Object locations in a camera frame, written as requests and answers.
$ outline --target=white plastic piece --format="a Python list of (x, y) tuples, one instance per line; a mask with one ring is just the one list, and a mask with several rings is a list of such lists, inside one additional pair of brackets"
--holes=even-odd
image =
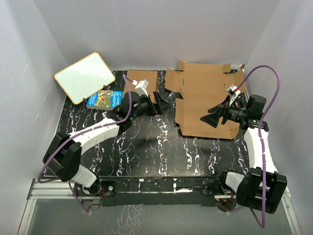
[(97, 180), (97, 177), (90, 170), (79, 165), (78, 172), (71, 180), (84, 187), (90, 188)]
[[(94, 128), (96, 126), (104, 125), (107, 123), (113, 123), (115, 122), (113, 119), (105, 118), (101, 122), (98, 122), (97, 124), (87, 127), (86, 129)], [(77, 131), (70, 134), (70, 136), (76, 135), (77, 133), (85, 131)], [(87, 132), (85, 134), (82, 134), (74, 139), (75, 142), (80, 142), (82, 147), (82, 154), (85, 153), (88, 149), (91, 147), (94, 147), (96, 144), (99, 144), (109, 138), (113, 138), (117, 136), (119, 130), (119, 126), (116, 124), (112, 124), (106, 127), (102, 127), (99, 129), (92, 130), (90, 132)]]
[[(270, 173), (278, 172), (273, 159), (270, 155), (269, 147), (268, 147), (268, 132), (265, 130), (261, 130), (262, 139), (265, 145), (265, 160), (266, 160), (266, 171)], [(261, 140), (258, 133), (258, 128), (248, 128), (244, 139), (246, 141), (246, 145), (248, 147), (249, 153), (249, 165), (250, 168), (261, 168), (263, 169), (262, 163), (262, 145)]]
[(230, 95), (229, 105), (231, 105), (235, 101), (235, 99), (240, 95), (240, 90), (235, 91), (236, 89), (237, 89), (237, 87), (235, 85), (231, 85), (226, 90), (228, 92), (228, 94)]
[(186, 192), (193, 192), (192, 189), (186, 189), (186, 188), (182, 188), (182, 189), (179, 189), (179, 190), (175, 190), (175, 193), (186, 193)]
[(148, 96), (147, 87), (149, 85), (149, 82), (147, 80), (142, 80), (138, 82), (138, 84), (135, 87), (135, 91), (138, 93), (139, 96), (145, 95)]
[(132, 84), (133, 84), (134, 86), (137, 86), (138, 82), (137, 82), (136, 80), (133, 80)]
[(228, 172), (225, 183), (237, 193), (238, 186), (245, 176), (236, 172)]
[(83, 190), (84, 194), (90, 195), (90, 192), (87, 190), (86, 187), (83, 187), (82, 190)]

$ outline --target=book cover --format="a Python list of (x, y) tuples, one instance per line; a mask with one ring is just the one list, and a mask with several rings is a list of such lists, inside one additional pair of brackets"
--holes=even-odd
[(112, 110), (115, 106), (121, 103), (123, 92), (100, 90), (89, 97), (87, 108)]

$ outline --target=cardboard box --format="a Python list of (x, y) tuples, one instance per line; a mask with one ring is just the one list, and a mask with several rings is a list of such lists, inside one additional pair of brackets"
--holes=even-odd
[[(157, 71), (148, 71), (148, 70), (129, 70), (127, 77), (131, 80), (136, 80), (137, 82), (146, 79), (149, 82), (147, 92), (150, 95), (151, 101), (155, 103), (155, 96), (153, 95), (154, 91), (158, 90), (158, 73)], [(129, 82), (131, 91), (135, 91), (135, 86)], [(124, 87), (123, 97), (127, 92), (127, 87)]]
[[(213, 128), (200, 118), (208, 114), (208, 109), (219, 105), (227, 97), (230, 85), (239, 85), (243, 71), (230, 72), (230, 64), (206, 65), (179, 62), (179, 70), (166, 70), (165, 88), (180, 92), (183, 99), (176, 99), (175, 122), (185, 136), (233, 139), (239, 131), (239, 124), (227, 121), (225, 125)], [(246, 85), (240, 87), (241, 93)]]

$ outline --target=gray wall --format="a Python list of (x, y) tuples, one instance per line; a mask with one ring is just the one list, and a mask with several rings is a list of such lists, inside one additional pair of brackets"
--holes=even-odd
[[(271, 154), (288, 178), (292, 203), (304, 234), (312, 234), (313, 211), (313, 2), (281, 1), (246, 66), (270, 64), (281, 75), (281, 90), (266, 121)], [(250, 94), (272, 98), (274, 75), (256, 71)]]
[(34, 0), (69, 64), (112, 70), (248, 61), (279, 0)]
[(0, 1), (0, 234), (16, 234), (65, 94), (67, 66), (32, 0)]

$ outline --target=white connector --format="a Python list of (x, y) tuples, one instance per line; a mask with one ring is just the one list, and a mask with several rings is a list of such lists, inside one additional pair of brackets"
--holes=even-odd
[(137, 82), (136, 80), (133, 80), (132, 84), (133, 84), (134, 86), (137, 86), (138, 82)]
[(227, 91), (228, 94), (230, 95), (230, 102), (229, 102), (229, 105), (231, 105), (231, 104), (235, 101), (235, 99), (239, 96), (240, 90), (237, 89), (236, 86), (231, 85), (229, 88), (227, 88), (226, 91)]
[(147, 80), (142, 80), (142, 81), (137, 83), (137, 85), (135, 87), (135, 91), (138, 93), (139, 96), (141, 96), (141, 95), (148, 96), (148, 92), (146, 90), (148, 85), (149, 85), (149, 82)]
[(226, 181), (225, 184), (230, 187), (232, 190), (237, 193), (237, 189), (239, 187), (239, 184), (243, 180), (245, 176), (236, 172), (228, 172), (226, 175)]
[(90, 188), (97, 180), (97, 177), (89, 169), (79, 165), (77, 173), (73, 176), (73, 178), (71, 178), (71, 180), (82, 185), (83, 187)]

